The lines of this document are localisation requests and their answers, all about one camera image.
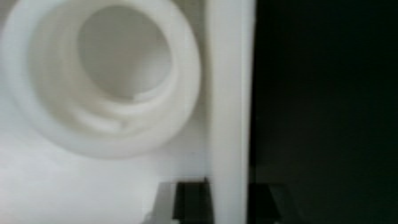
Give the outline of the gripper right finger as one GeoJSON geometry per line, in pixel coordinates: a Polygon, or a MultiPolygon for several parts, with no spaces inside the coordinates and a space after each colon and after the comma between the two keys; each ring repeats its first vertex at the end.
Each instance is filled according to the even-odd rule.
{"type": "Polygon", "coordinates": [[[247,224],[313,224],[300,214],[293,195],[283,184],[249,185],[247,224]]]}

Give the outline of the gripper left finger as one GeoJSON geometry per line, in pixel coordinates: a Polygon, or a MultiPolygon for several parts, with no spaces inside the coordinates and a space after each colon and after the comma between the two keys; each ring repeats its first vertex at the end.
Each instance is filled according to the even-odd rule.
{"type": "Polygon", "coordinates": [[[213,224],[211,193],[206,179],[178,183],[172,219],[179,224],[213,224]]]}

